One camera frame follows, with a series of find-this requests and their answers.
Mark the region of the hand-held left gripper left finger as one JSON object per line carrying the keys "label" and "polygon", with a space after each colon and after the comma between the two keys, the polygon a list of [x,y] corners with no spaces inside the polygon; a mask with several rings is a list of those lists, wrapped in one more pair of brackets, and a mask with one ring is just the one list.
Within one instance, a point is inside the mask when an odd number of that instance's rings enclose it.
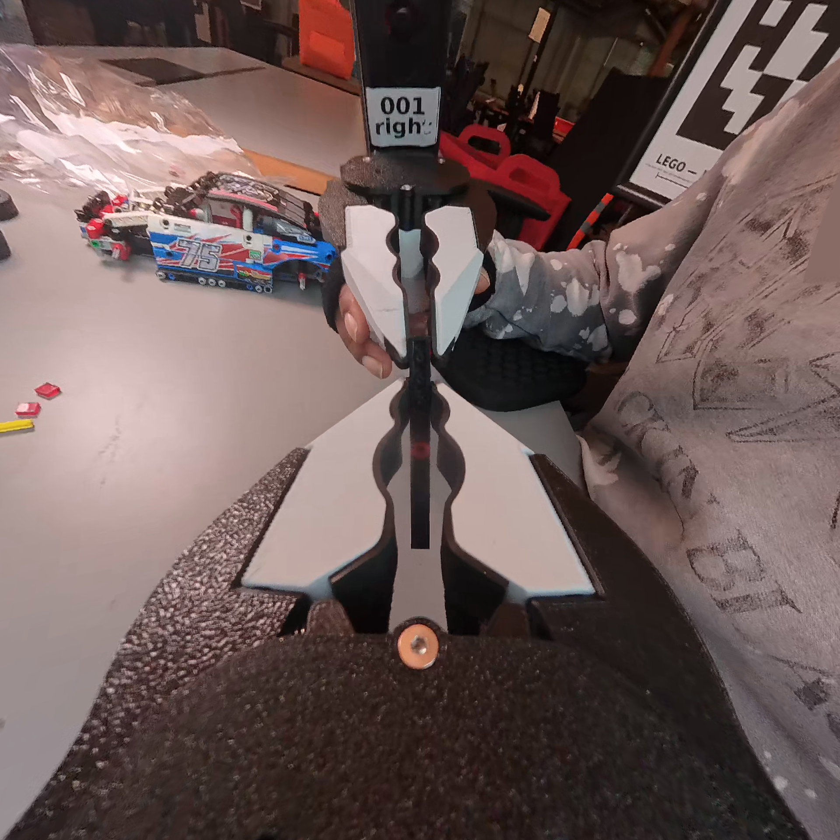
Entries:
{"label": "hand-held left gripper left finger", "polygon": [[245,562],[244,588],[337,601],[357,633],[388,631],[405,402],[396,381],[310,443]]}

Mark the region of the orange plastic crate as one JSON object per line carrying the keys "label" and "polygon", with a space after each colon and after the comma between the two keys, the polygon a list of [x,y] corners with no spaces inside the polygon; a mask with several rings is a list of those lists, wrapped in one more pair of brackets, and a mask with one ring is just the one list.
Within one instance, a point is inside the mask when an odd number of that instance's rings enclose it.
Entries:
{"label": "orange plastic crate", "polygon": [[339,1],[299,1],[298,14],[302,65],[349,79],[355,58],[350,12]]}

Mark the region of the person's right hand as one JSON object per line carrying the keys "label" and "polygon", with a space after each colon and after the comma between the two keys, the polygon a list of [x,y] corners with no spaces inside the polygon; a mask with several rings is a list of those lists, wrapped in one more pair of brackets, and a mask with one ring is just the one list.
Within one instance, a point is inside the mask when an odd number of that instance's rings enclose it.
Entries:
{"label": "person's right hand", "polygon": [[339,294],[335,328],[345,348],[373,377],[384,380],[392,374],[391,357],[373,341],[366,317],[347,285]]}

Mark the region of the black toy brick beam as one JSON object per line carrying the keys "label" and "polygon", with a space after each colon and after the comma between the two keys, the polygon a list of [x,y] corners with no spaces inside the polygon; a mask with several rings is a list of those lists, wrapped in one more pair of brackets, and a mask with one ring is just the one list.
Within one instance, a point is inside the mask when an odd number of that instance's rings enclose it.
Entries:
{"label": "black toy brick beam", "polygon": [[[417,312],[408,320],[408,426],[410,445],[411,548],[428,550],[430,541],[432,340],[429,314]],[[428,460],[412,459],[411,444],[428,441]]]}

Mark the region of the person's right forearm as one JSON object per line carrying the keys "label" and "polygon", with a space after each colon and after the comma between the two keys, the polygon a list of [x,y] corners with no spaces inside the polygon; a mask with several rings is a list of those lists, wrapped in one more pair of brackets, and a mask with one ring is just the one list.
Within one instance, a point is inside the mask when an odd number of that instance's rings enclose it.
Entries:
{"label": "person's right forearm", "polygon": [[627,244],[543,253],[498,232],[484,271],[490,285],[466,328],[586,363],[630,359],[667,280]]}

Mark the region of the blue and white toy car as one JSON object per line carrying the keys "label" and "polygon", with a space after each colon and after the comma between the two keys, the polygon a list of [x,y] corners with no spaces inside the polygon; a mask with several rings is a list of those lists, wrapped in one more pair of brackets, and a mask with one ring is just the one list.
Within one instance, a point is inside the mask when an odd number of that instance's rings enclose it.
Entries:
{"label": "blue and white toy car", "polygon": [[162,190],[99,191],[75,215],[101,257],[151,256],[161,281],[260,295],[287,281],[304,290],[325,280],[338,254],[309,202],[248,175],[208,172]]}

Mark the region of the black flat mat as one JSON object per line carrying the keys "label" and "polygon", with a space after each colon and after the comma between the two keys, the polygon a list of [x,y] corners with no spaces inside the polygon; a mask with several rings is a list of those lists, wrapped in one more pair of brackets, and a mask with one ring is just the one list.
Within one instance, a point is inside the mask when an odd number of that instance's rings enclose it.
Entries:
{"label": "black flat mat", "polygon": [[186,81],[239,75],[259,69],[259,67],[254,66],[222,70],[196,70],[158,57],[100,59],[100,62],[115,70],[124,71],[143,79],[143,81],[136,82],[142,87],[168,86]]}

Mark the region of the red plastic carrying case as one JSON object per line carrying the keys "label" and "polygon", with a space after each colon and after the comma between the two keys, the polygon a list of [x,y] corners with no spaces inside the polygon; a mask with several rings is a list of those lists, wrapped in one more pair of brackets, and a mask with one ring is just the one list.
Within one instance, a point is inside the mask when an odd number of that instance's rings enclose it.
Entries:
{"label": "red plastic carrying case", "polygon": [[441,130],[438,151],[447,161],[465,167],[470,177],[487,189],[512,190],[510,179],[500,173],[501,164],[511,153],[506,134],[486,125],[472,123],[459,135]]}
{"label": "red plastic carrying case", "polygon": [[512,154],[498,165],[494,179],[494,183],[541,207],[548,215],[537,219],[509,203],[498,203],[498,233],[544,250],[571,205],[571,198],[562,191],[558,173],[528,155]]}

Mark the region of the black textured chair seat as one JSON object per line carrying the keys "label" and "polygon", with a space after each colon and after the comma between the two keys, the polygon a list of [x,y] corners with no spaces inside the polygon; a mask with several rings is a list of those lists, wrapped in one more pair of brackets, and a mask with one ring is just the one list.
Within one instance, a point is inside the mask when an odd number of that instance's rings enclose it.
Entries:
{"label": "black textured chair seat", "polygon": [[444,381],[472,405],[510,413],[572,398],[585,386],[587,364],[534,349],[520,339],[461,332],[445,360]]}

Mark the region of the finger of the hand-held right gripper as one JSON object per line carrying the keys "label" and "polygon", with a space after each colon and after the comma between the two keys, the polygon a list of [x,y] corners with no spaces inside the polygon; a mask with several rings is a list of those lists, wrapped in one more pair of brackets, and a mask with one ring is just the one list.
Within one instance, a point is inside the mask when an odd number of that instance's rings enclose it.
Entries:
{"label": "finger of the hand-held right gripper", "polygon": [[468,208],[438,208],[425,216],[432,238],[427,281],[434,355],[442,358],[456,341],[478,285],[484,252]]}
{"label": "finger of the hand-held right gripper", "polygon": [[392,244],[397,229],[396,217],[389,211],[373,205],[345,207],[342,267],[374,340],[404,366],[406,302],[400,258]]}

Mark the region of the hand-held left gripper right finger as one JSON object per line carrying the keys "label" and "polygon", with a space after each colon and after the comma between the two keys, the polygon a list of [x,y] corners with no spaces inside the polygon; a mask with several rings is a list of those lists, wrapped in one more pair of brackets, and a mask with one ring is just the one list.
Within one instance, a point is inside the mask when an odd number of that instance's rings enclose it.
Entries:
{"label": "hand-held left gripper right finger", "polygon": [[597,594],[537,466],[553,467],[436,385],[432,428],[448,486],[440,550],[448,631],[478,635],[503,603]]}

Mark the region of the person's grey patterned hoodie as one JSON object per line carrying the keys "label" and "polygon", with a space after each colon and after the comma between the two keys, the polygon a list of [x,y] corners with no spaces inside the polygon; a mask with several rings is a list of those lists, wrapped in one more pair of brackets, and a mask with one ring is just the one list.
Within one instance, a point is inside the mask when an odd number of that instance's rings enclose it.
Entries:
{"label": "person's grey patterned hoodie", "polygon": [[611,235],[628,364],[583,445],[811,838],[839,828],[838,165],[836,62]]}

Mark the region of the grey desk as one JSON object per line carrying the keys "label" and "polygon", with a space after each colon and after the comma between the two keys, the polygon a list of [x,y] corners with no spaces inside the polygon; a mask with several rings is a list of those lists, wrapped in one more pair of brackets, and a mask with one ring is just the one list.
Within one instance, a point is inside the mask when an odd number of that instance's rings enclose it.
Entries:
{"label": "grey desk", "polygon": [[2,835],[87,717],[141,606],[215,517],[383,383],[324,322],[319,286],[267,297],[95,255],[83,186],[3,184]]}

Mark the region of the white fiducial marker board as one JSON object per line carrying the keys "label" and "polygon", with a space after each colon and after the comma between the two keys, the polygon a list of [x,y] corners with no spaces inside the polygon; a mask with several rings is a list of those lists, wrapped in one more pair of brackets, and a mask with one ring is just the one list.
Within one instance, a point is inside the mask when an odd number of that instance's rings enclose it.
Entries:
{"label": "white fiducial marker board", "polygon": [[677,198],[838,55],[838,1],[712,2],[615,195],[651,209]]}

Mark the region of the clear plastic bag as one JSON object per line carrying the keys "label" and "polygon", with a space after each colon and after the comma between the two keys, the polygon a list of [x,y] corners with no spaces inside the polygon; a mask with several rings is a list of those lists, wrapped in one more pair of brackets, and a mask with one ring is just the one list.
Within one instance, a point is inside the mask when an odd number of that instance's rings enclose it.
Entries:
{"label": "clear plastic bag", "polygon": [[126,193],[206,172],[259,169],[178,92],[134,84],[97,59],[2,45],[2,182]]}

